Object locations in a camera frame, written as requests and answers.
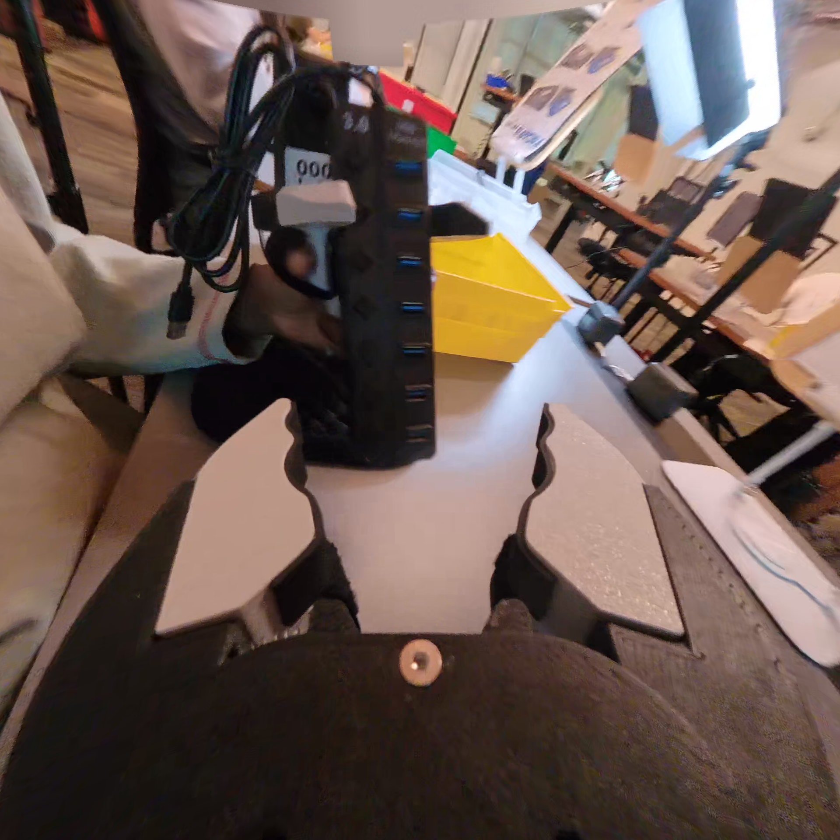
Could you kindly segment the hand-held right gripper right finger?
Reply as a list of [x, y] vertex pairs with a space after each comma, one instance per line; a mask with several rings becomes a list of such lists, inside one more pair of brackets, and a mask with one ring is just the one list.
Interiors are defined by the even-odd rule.
[[537, 478], [518, 522], [518, 599], [548, 633], [613, 624], [664, 640], [686, 630], [641, 476], [563, 404], [543, 408]]

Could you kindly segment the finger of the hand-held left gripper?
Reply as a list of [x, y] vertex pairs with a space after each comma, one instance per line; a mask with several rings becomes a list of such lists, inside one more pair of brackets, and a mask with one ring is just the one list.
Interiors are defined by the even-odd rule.
[[356, 203], [346, 181], [285, 185], [276, 194], [276, 216], [282, 226], [344, 227], [356, 221]]
[[439, 238], [483, 238], [490, 225], [483, 216], [463, 203], [442, 203], [429, 206], [429, 236]]

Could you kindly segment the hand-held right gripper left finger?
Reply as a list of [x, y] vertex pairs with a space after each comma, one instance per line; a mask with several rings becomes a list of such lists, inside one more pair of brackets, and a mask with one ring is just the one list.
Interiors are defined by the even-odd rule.
[[251, 640], [286, 625], [272, 593], [322, 536], [306, 488], [296, 407], [269, 405], [198, 470], [154, 631], [240, 623]]

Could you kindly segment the clear plastic bin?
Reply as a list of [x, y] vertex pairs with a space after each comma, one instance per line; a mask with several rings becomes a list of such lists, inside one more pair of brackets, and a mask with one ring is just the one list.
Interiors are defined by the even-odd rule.
[[528, 238], [542, 220], [542, 210], [512, 187], [453, 155], [437, 152], [427, 160], [428, 204], [463, 203], [483, 216], [489, 235]]

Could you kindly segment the yellow plastic bin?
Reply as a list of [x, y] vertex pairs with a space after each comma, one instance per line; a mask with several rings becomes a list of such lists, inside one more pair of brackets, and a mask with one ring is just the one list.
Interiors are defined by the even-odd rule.
[[573, 307], [501, 233], [430, 247], [437, 354], [516, 364]]

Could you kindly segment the black usb hub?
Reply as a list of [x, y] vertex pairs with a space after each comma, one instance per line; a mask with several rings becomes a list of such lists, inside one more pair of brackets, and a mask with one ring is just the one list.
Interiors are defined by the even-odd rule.
[[355, 220], [333, 231], [348, 375], [338, 466], [392, 469], [434, 456], [432, 267], [424, 123], [374, 104], [335, 114], [331, 174]]

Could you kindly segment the person's left forearm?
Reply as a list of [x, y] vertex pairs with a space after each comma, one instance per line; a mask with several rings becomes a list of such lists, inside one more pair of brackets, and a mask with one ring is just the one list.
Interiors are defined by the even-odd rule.
[[216, 364], [248, 364], [260, 357], [267, 338], [225, 338], [237, 295], [193, 286], [194, 307], [185, 336], [169, 339], [171, 295], [183, 262], [148, 255], [119, 241], [70, 234], [59, 226], [49, 261], [80, 309], [87, 337], [71, 366], [85, 375], [152, 375]]

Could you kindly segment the person's left hand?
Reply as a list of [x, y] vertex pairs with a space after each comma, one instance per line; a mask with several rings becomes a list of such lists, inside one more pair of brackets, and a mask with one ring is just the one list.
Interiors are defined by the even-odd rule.
[[272, 339], [332, 354], [340, 351], [340, 321], [324, 302], [304, 293], [318, 267], [309, 237], [297, 227], [279, 227], [264, 255], [252, 261], [224, 322], [224, 342], [239, 357], [255, 358]]

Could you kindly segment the black textured wrist rest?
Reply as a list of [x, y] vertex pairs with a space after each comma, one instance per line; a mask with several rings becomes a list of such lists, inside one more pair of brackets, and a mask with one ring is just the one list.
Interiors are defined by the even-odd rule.
[[354, 464], [346, 363], [283, 339], [270, 341], [256, 361], [218, 364], [197, 372], [192, 419], [205, 436], [222, 444], [280, 399], [296, 407], [308, 462]]

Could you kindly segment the small grey box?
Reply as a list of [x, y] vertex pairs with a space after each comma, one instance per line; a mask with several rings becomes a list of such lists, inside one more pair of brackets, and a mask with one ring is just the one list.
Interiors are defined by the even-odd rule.
[[647, 364], [626, 384], [626, 393], [652, 425], [659, 425], [699, 399], [697, 389], [673, 368]]
[[590, 349], [604, 347], [625, 329], [625, 321], [618, 310], [604, 301], [594, 301], [576, 325], [581, 340]]

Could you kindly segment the white board stand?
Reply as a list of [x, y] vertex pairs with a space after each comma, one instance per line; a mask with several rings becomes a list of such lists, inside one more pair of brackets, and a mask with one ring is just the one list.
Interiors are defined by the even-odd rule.
[[674, 460], [662, 468], [731, 566], [788, 640], [819, 666], [839, 664], [839, 590], [760, 500], [762, 484], [835, 432], [820, 421], [737, 479], [722, 468]]

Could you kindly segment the instruction poster board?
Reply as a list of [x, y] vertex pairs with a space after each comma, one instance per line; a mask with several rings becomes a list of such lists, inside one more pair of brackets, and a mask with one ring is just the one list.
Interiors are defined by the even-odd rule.
[[528, 172], [560, 146], [642, 48], [638, 19], [655, 1], [610, 3], [598, 19], [510, 110], [491, 135], [503, 164]]

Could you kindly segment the black light stand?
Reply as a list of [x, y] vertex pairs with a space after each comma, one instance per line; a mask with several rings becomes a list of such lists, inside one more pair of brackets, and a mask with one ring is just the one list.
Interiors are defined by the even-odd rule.
[[710, 200], [723, 196], [731, 188], [731, 174], [738, 170], [752, 172], [755, 169], [754, 164], [749, 163], [747, 159], [752, 152], [761, 150], [767, 144], [771, 132], [772, 129], [751, 132], [734, 144], [734, 151], [726, 163], [703, 187], [702, 192], [688, 205], [683, 216], [670, 229], [669, 234], [655, 248], [643, 266], [626, 283], [622, 291], [613, 300], [612, 307], [616, 312], [620, 312], [630, 297], [640, 291], [652, 271], [661, 267], [668, 260], [676, 245], [677, 239], [681, 237], [688, 226], [700, 215], [705, 205]]

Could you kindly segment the black tripod leg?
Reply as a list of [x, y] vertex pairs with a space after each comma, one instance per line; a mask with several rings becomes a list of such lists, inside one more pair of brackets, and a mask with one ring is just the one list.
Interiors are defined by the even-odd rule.
[[34, 107], [34, 121], [40, 131], [49, 163], [53, 191], [50, 208], [61, 222], [83, 234], [89, 231], [81, 192], [72, 170], [54, 90], [46, 64], [35, 5], [29, 1], [8, 1], [13, 38], [23, 68], [28, 93]]

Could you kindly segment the studio light panel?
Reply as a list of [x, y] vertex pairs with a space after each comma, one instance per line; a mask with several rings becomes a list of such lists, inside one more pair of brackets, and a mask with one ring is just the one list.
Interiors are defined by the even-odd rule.
[[782, 116], [775, 2], [663, 1], [637, 19], [658, 135], [707, 161]]

